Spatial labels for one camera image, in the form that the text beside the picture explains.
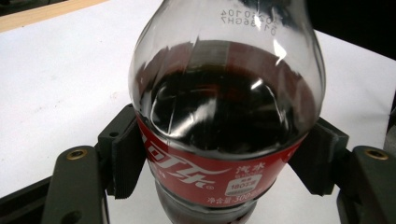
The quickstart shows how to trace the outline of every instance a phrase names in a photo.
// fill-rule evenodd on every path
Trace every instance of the dark brown liquid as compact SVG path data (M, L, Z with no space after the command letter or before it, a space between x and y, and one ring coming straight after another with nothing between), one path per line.
M197 154L274 152L316 119L303 78L251 46L179 45L159 52L139 75L148 79L147 73L155 74L141 86L141 115L160 137Z

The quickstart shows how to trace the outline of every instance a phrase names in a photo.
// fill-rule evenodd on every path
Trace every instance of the bottle label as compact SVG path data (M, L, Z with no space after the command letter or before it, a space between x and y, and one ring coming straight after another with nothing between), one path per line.
M253 160L223 161L169 147L141 119L137 121L156 178L178 197L208 207L233 206L261 196L301 144Z

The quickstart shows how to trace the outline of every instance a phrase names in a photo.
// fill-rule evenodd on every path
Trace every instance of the cola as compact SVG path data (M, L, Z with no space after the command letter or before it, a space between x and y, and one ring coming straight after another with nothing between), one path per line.
M231 41L162 49L132 83L173 223L245 223L318 118L303 76L265 50Z

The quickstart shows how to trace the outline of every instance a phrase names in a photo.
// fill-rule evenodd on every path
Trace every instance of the plastic bottle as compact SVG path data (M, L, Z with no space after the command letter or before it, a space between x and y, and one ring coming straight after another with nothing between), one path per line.
M130 93L174 224L245 223L318 119L324 67L304 1L164 0Z

